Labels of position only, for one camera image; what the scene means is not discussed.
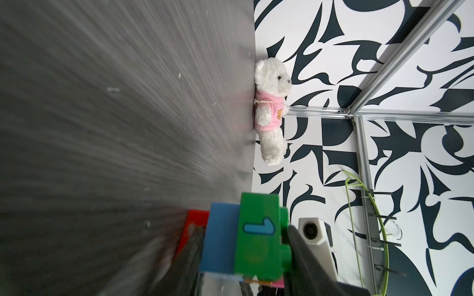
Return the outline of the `pink lego brick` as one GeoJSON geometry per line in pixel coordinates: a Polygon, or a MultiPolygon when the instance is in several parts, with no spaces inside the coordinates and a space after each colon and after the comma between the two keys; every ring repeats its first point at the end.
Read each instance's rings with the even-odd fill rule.
{"type": "Polygon", "coordinates": [[[281,278],[281,279],[278,280],[278,281],[273,281],[273,282],[271,282],[271,283],[270,283],[270,287],[278,288],[278,289],[284,289],[284,288],[285,288],[284,279],[281,278]]]}

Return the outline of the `white teddy bear pink shirt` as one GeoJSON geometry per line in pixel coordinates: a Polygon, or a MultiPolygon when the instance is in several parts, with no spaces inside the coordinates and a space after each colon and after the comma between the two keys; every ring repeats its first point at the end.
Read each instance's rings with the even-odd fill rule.
{"type": "Polygon", "coordinates": [[[281,125],[289,109],[285,97],[292,88],[291,77],[284,63],[272,57],[256,63],[254,80],[254,130],[261,156],[268,166],[279,165],[288,147],[281,125]]]}

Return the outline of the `black wall hook rack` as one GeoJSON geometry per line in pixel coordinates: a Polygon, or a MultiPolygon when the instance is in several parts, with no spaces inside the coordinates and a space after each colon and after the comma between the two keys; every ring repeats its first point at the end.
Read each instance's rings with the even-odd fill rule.
{"type": "Polygon", "coordinates": [[[374,194],[365,189],[362,190],[362,204],[369,254],[370,290],[376,296],[386,296],[390,275],[406,275],[390,267],[389,248],[401,246],[400,243],[388,239],[392,235],[388,231],[388,223],[395,223],[396,217],[383,215],[376,204],[374,194]]]}

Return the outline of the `green clothes hanger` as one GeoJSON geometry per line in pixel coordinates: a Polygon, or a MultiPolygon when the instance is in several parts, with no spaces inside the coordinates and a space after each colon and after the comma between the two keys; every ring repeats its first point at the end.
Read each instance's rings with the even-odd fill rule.
{"type": "Polygon", "coordinates": [[[395,274],[391,269],[390,246],[398,246],[388,240],[389,233],[386,230],[384,219],[387,217],[381,214],[381,210],[376,202],[375,192],[361,177],[343,170],[347,178],[344,180],[344,188],[348,193],[351,188],[357,187],[361,192],[362,206],[364,211],[364,226],[366,244],[369,249],[370,269],[372,271],[372,282],[376,296],[386,296],[388,294],[390,274],[395,274]]]}

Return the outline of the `orange lego brick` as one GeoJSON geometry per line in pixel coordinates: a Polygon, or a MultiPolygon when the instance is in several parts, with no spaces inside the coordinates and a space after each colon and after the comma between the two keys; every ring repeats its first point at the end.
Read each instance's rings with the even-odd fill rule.
{"type": "Polygon", "coordinates": [[[258,284],[259,286],[269,286],[269,287],[271,287],[273,285],[273,282],[271,282],[271,281],[258,281],[258,280],[254,280],[254,279],[244,279],[244,282],[248,283],[248,284],[258,284]]]}

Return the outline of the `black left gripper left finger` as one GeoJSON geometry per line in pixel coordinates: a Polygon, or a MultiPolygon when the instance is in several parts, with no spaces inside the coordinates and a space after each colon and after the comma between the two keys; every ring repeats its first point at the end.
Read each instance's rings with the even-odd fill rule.
{"type": "Polygon", "coordinates": [[[205,229],[197,227],[166,274],[154,285],[146,286],[142,296],[200,296],[203,275],[199,267],[205,229]]]}

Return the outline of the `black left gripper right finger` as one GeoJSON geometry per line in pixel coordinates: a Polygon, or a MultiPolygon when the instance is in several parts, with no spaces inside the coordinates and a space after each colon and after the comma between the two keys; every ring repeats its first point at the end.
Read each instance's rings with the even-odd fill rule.
{"type": "Polygon", "coordinates": [[[362,287],[332,280],[315,258],[294,226],[287,235],[292,251],[292,265],[284,278],[286,296],[369,296],[362,287]]]}

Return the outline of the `red lego brick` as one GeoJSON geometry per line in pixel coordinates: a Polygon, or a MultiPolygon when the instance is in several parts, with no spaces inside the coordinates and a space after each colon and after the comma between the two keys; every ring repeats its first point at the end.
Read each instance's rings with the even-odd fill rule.
{"type": "Polygon", "coordinates": [[[185,224],[183,231],[180,236],[180,240],[175,251],[174,259],[178,257],[180,252],[183,250],[187,244],[189,238],[193,234],[196,228],[206,229],[208,219],[210,216],[210,211],[205,210],[189,210],[186,216],[185,224]]]}

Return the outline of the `green lego brick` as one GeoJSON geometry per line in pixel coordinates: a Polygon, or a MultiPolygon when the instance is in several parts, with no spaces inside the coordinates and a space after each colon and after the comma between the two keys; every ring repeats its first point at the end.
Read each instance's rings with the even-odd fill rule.
{"type": "Polygon", "coordinates": [[[233,271],[244,279],[276,282],[291,270],[290,216],[276,194],[241,195],[233,271]]]}

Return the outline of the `blue long lego brick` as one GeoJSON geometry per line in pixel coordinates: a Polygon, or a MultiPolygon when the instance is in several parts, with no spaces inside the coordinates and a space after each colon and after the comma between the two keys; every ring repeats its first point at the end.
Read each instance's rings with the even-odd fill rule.
{"type": "Polygon", "coordinates": [[[213,203],[201,254],[201,272],[233,275],[237,245],[239,205],[213,203]]]}

